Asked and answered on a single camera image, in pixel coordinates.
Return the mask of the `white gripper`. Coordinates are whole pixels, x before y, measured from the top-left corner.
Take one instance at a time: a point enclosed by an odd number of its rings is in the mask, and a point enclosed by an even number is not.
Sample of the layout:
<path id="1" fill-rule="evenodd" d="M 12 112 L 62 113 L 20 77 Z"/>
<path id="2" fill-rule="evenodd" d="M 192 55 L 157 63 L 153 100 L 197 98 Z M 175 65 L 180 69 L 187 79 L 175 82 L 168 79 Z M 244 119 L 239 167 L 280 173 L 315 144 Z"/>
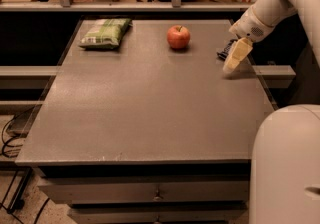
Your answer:
<path id="1" fill-rule="evenodd" d="M 232 34 L 237 35 L 240 39 L 231 44 L 224 62 L 223 72 L 226 74 L 232 73 L 252 51 L 252 42 L 264 40 L 273 30 L 273 27 L 265 25 L 258 19 L 252 7 L 247 9 L 229 29 Z"/>

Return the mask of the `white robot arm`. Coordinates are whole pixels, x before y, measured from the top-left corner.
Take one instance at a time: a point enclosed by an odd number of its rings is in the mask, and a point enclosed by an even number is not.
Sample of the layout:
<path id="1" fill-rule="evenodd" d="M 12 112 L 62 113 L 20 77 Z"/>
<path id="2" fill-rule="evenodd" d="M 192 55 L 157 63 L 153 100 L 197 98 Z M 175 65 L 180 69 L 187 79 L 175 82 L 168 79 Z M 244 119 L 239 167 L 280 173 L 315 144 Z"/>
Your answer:
<path id="1" fill-rule="evenodd" d="M 232 73 L 254 43 L 297 15 L 319 66 L 319 0 L 256 0 L 230 28 L 238 36 L 224 63 Z M 320 105 L 280 108 L 255 136 L 248 224 L 320 224 Z"/>

